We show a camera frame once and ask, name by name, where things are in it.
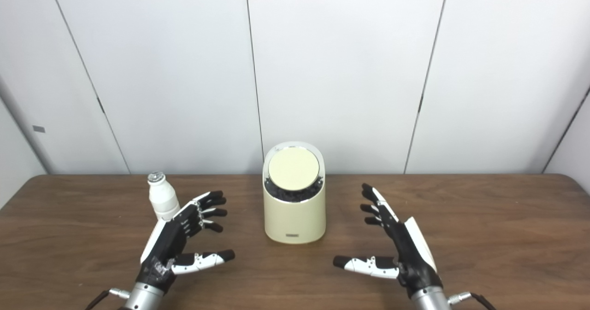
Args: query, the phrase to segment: black cable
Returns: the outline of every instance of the black cable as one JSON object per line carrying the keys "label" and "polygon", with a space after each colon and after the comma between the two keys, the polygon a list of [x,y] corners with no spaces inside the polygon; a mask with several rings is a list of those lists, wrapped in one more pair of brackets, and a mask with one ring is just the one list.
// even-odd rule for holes
{"label": "black cable", "polygon": [[496,310],[496,308],[494,308],[494,306],[485,299],[485,297],[475,294],[475,293],[471,293],[472,297],[476,300],[478,300],[478,302],[480,302],[483,306],[485,306],[485,308],[487,310]]}
{"label": "black cable", "polygon": [[109,296],[109,291],[103,291],[95,299],[93,299],[92,302],[90,302],[90,304],[88,304],[88,306],[85,308],[85,310],[90,310],[90,309],[94,308],[95,305],[97,305],[100,301],[103,301],[103,299],[105,299],[105,297],[108,297],[108,296]]}

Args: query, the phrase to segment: round lid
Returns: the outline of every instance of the round lid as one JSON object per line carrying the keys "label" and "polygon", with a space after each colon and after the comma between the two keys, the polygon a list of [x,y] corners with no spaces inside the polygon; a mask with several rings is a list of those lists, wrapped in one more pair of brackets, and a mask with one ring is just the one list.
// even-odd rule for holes
{"label": "round lid", "polygon": [[164,180],[165,178],[166,178],[166,176],[164,175],[164,172],[156,171],[156,172],[151,172],[147,176],[147,181],[150,183],[154,183],[154,182]]}
{"label": "round lid", "polygon": [[318,178],[320,164],[316,156],[301,147],[289,147],[278,151],[268,164],[268,176],[279,188],[301,190]]}

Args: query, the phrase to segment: robot finger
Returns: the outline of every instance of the robot finger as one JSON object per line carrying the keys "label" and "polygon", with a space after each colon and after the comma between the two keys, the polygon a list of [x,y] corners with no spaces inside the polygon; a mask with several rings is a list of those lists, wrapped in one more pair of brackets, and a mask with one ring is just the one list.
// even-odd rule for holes
{"label": "robot finger", "polygon": [[375,214],[376,216],[379,216],[379,209],[377,209],[377,207],[375,207],[375,205],[361,204],[360,210],[363,212],[372,213],[372,214]]}
{"label": "robot finger", "polygon": [[400,269],[394,263],[393,257],[347,257],[336,256],[333,261],[338,268],[385,279],[397,279]]}
{"label": "robot finger", "polygon": [[207,193],[204,193],[202,195],[195,197],[194,199],[192,199],[190,201],[190,203],[193,203],[194,205],[201,206],[202,203],[208,201],[209,199],[217,199],[220,197],[223,197],[223,191],[221,191],[221,190],[209,191]]}
{"label": "robot finger", "polygon": [[365,224],[367,225],[377,225],[377,226],[383,226],[381,219],[377,218],[377,217],[366,217],[365,218]]}
{"label": "robot finger", "polygon": [[227,210],[224,209],[217,209],[217,207],[215,209],[207,209],[204,210],[202,212],[203,214],[203,218],[209,218],[209,217],[225,217],[227,216]]}
{"label": "robot finger", "polygon": [[221,265],[234,258],[236,258],[236,254],[231,249],[219,252],[205,252],[202,255],[198,253],[183,253],[177,256],[171,269],[176,275],[190,274]]}
{"label": "robot finger", "polygon": [[225,197],[215,197],[213,199],[207,199],[206,201],[200,201],[199,203],[201,205],[201,210],[206,210],[215,205],[224,205],[226,202],[227,199],[225,199]]}
{"label": "robot finger", "polygon": [[365,199],[368,199],[369,201],[373,202],[373,204],[377,205],[377,203],[379,202],[379,199],[377,198],[377,195],[373,191],[373,189],[374,189],[373,186],[363,183],[362,187],[363,187],[363,191],[362,191],[363,197],[365,197]]}
{"label": "robot finger", "polygon": [[214,232],[221,233],[223,232],[223,226],[217,224],[217,222],[212,222],[211,220],[203,220],[204,227],[210,229]]}

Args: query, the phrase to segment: white wall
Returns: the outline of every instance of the white wall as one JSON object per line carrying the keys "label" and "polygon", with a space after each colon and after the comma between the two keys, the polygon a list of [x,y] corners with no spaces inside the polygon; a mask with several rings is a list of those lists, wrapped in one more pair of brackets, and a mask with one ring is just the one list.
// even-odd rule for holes
{"label": "white wall", "polygon": [[570,176],[590,193],[590,100],[580,108],[545,172]]}
{"label": "white wall", "polygon": [[264,151],[404,171],[443,0],[249,0]]}
{"label": "white wall", "polygon": [[0,0],[0,77],[50,172],[128,172],[55,0]]}
{"label": "white wall", "polygon": [[45,174],[23,133],[0,99],[0,207],[30,178]]}
{"label": "white wall", "polygon": [[447,0],[407,172],[541,172],[588,85],[590,0]]}
{"label": "white wall", "polygon": [[285,140],[331,173],[540,172],[590,86],[590,0],[446,0],[426,86],[443,0],[58,1],[82,58],[55,0],[0,0],[0,97],[50,172],[256,173]]}
{"label": "white wall", "polygon": [[260,172],[246,0],[59,0],[133,173]]}

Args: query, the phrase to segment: wooden table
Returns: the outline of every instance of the wooden table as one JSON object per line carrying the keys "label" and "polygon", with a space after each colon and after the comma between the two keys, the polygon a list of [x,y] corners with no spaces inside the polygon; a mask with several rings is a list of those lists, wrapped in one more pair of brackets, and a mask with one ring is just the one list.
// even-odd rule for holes
{"label": "wooden table", "polygon": [[[396,255],[363,222],[362,182],[401,219],[416,218],[447,296],[481,293],[499,310],[590,308],[590,198],[566,176],[331,175],[326,234],[297,246],[264,234],[260,176],[168,180],[181,204],[224,191],[229,215],[215,220],[225,231],[200,232],[185,251],[232,248],[236,259],[179,277],[162,310],[412,309],[397,282],[332,266],[334,255]],[[144,175],[33,178],[0,210],[0,308],[82,310],[104,289],[131,288],[155,221]]]}

